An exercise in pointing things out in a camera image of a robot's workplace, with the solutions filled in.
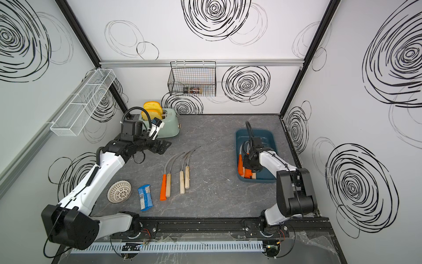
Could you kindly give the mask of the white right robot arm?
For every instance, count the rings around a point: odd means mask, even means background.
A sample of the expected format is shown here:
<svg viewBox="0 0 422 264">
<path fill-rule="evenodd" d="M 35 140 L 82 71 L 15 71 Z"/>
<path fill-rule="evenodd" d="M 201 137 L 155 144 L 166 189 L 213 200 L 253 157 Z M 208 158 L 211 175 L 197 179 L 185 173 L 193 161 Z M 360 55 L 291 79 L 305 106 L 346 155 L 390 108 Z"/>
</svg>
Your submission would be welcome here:
<svg viewBox="0 0 422 264">
<path fill-rule="evenodd" d="M 268 226 L 282 224 L 295 216 L 313 213 L 318 202 L 309 170 L 287 163 L 261 138 L 251 136 L 247 147 L 241 148 L 246 170 L 258 173 L 268 170 L 276 180 L 276 204 L 264 210 L 264 222 Z"/>
</svg>

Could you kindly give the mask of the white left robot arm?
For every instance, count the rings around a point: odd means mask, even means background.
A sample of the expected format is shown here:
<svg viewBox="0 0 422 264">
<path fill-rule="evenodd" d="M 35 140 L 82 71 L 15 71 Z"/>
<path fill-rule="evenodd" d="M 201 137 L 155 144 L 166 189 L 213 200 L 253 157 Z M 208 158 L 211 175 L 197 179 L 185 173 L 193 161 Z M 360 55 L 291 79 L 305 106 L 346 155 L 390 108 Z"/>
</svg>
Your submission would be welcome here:
<svg viewBox="0 0 422 264">
<path fill-rule="evenodd" d="M 96 163 L 81 182 L 57 205 L 47 205 L 41 218 L 47 241 L 85 250 L 94 241 L 117 233 L 137 238 L 141 233 L 139 215 L 121 211 L 109 216 L 92 217 L 91 212 L 102 191 L 114 175 L 138 152 L 164 154 L 171 145 L 158 140 L 165 124 L 158 118 L 148 121 L 123 118 L 121 132 L 96 151 Z"/>
</svg>

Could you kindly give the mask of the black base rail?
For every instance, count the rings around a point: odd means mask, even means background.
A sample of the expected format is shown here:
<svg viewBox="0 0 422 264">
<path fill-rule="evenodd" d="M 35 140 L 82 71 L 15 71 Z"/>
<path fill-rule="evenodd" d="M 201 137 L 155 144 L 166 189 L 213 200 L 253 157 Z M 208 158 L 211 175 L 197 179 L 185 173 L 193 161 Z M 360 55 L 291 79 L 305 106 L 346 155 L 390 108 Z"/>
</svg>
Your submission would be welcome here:
<svg viewBox="0 0 422 264">
<path fill-rule="evenodd" d="M 227 233 L 246 238 L 268 238 L 280 234 L 289 237 L 289 233 L 300 231 L 322 232 L 332 230 L 326 217 L 291 218 L 282 224 L 269 225 L 264 217 L 241 218 L 170 218 L 140 217 L 135 221 L 140 225 L 142 238 L 159 238 L 163 234 L 188 233 Z"/>
</svg>

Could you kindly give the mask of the white plastic strainer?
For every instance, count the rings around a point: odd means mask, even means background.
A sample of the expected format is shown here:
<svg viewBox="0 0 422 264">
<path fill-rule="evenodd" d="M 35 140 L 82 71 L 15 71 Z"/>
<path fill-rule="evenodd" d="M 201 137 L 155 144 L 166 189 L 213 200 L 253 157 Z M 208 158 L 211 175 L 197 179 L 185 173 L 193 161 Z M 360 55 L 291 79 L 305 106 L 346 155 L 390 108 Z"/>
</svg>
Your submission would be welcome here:
<svg viewBox="0 0 422 264">
<path fill-rule="evenodd" d="M 132 193 L 132 186 L 126 180 L 114 183 L 107 192 L 107 199 L 110 203 L 119 204 L 126 201 Z"/>
</svg>

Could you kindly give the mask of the blue snack packet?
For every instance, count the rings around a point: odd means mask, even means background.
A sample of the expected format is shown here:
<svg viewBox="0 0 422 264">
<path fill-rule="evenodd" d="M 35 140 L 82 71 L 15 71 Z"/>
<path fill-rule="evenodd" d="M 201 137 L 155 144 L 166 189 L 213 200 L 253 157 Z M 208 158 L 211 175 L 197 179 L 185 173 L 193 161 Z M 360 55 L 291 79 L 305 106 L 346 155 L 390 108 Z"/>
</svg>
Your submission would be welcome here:
<svg viewBox="0 0 422 264">
<path fill-rule="evenodd" d="M 147 211 L 153 207 L 151 197 L 151 186 L 149 184 L 143 185 L 137 189 L 140 199 L 141 211 Z"/>
</svg>

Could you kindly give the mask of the mint green toaster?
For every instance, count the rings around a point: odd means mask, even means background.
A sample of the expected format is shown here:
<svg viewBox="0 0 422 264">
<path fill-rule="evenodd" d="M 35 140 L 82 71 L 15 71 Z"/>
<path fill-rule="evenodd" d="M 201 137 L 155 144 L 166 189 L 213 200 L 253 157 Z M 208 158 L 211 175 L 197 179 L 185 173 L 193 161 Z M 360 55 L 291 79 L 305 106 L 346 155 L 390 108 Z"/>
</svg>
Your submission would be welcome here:
<svg viewBox="0 0 422 264">
<path fill-rule="evenodd" d="M 161 125 L 164 126 L 159 129 L 156 138 L 171 138 L 177 136 L 180 132 L 180 124 L 176 112 L 171 108 L 164 108 L 162 113 L 163 119 L 160 121 L 162 122 Z M 158 121 L 155 121 L 155 119 L 151 120 L 151 122 L 153 127 L 156 127 L 158 124 Z"/>
</svg>

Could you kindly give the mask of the teal plastic storage box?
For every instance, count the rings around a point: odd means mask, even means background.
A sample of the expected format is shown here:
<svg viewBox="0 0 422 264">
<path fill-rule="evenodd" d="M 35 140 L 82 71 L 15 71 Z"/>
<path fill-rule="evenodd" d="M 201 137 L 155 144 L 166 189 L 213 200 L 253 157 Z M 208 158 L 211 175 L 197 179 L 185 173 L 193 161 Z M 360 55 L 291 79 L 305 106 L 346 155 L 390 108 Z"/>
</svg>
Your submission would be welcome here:
<svg viewBox="0 0 422 264">
<path fill-rule="evenodd" d="M 255 137 L 259 137 L 261 139 L 262 145 L 264 147 L 269 147 L 273 151 L 277 152 L 277 146 L 274 140 L 274 135 L 269 130 L 264 129 L 254 129 L 253 130 Z M 239 157 L 242 154 L 241 146 L 244 142 L 249 141 L 249 136 L 247 129 L 239 129 L 235 133 L 235 143 L 236 143 L 236 162 L 238 167 Z M 262 184 L 272 184 L 276 182 L 276 178 L 272 175 L 272 173 L 263 168 L 262 171 L 256 173 L 256 178 L 244 178 L 242 175 L 237 173 L 237 177 L 240 181 L 245 183 L 262 183 Z"/>
</svg>

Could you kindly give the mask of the yellow toast slice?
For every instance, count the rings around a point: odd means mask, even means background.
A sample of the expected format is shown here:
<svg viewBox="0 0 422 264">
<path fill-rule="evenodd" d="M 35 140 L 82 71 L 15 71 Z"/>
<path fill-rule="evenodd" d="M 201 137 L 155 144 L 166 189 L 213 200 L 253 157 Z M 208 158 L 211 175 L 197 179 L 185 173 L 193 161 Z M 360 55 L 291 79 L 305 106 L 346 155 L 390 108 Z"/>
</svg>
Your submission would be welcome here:
<svg viewBox="0 0 422 264">
<path fill-rule="evenodd" d="M 148 101 L 144 103 L 145 110 L 155 110 L 157 112 L 162 112 L 163 108 L 161 107 L 160 103 L 157 101 Z"/>
<path fill-rule="evenodd" d="M 156 110 L 156 109 L 146 109 L 146 112 L 148 113 L 148 115 L 150 116 L 150 119 L 153 120 L 155 118 L 162 120 L 163 116 L 162 116 L 162 112 L 160 110 Z M 141 113 L 141 118 L 144 121 L 148 121 L 148 117 L 147 114 L 143 111 Z"/>
</svg>

